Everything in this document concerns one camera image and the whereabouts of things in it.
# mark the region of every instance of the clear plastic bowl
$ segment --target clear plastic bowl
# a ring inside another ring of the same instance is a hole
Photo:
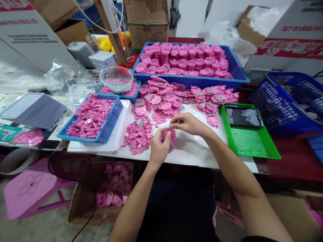
[[[134,76],[124,67],[113,66],[100,72],[100,80],[114,94],[125,94],[131,90]]]

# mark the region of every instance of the black cable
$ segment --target black cable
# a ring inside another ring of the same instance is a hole
[[[319,73],[316,73],[316,74],[313,76],[313,78],[317,78],[317,77],[321,77],[321,76],[323,76],[323,75],[320,75],[322,72],[323,72],[323,71],[320,71]]]
[[[52,175],[57,176],[57,177],[59,177],[59,178],[62,178],[62,179],[71,180],[71,181],[74,181],[74,182],[80,182],[80,183],[86,184],[84,181],[81,181],[81,180],[76,180],[76,179],[72,179],[72,178],[69,178],[69,177],[64,177],[64,176],[61,176],[61,175],[55,174],[55,173],[52,171],[51,167],[50,167],[50,162],[51,162],[52,158],[54,157],[55,153],[56,153],[56,152],[55,152],[55,151],[53,151],[53,152],[49,155],[49,157],[48,157],[48,164],[47,164],[48,171],[49,171]],[[91,221],[91,219],[93,218],[93,216],[94,216],[94,214],[95,214],[96,209],[97,209],[97,200],[95,199],[95,207],[94,207],[94,211],[93,211],[93,213],[92,213],[91,217],[90,217],[90,218],[89,218],[89,220],[86,222],[86,224],[81,228],[81,230],[77,233],[77,235],[75,235],[75,237],[73,238],[73,240],[72,240],[71,242],[73,242],[73,241],[76,239],[76,237],[77,237],[77,236],[82,232],[82,230],[83,230],[83,229],[87,226],[87,224]]]

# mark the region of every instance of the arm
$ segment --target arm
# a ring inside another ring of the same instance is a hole
[[[201,136],[206,141],[237,198],[248,235],[263,236],[281,242],[293,241],[255,176],[216,133],[190,113],[175,115],[170,122],[170,128]]]
[[[122,207],[108,241],[136,240],[145,215],[152,183],[168,154],[170,132],[167,133],[163,143],[160,141],[166,129],[159,129],[151,139],[151,153],[147,167]]]

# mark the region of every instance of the finger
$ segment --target finger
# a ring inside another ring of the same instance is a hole
[[[172,123],[169,125],[170,128],[174,128],[174,129],[181,129],[183,130],[183,128],[185,127],[184,123]]]
[[[176,115],[174,115],[174,117],[171,119],[171,121],[169,122],[169,124],[177,123],[178,121],[182,121],[182,122],[185,121],[184,114],[176,114]]]
[[[157,130],[155,137],[161,138],[166,129],[168,129],[168,128],[160,128],[159,130]]]
[[[167,147],[169,147],[169,143],[171,142],[171,132],[167,132],[166,136],[165,136],[165,140],[163,142],[163,145],[166,145]]]

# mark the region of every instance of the hand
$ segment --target hand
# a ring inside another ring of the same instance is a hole
[[[191,135],[203,136],[212,130],[191,113],[176,114],[170,121],[170,128],[180,129]]]
[[[150,141],[151,152],[150,152],[150,159],[148,162],[149,167],[151,167],[156,172],[162,165],[162,163],[166,160],[169,151],[169,144],[171,141],[171,132],[166,134],[165,140],[162,143],[161,139],[163,136],[164,131],[167,128],[161,128],[157,131],[154,138]]]

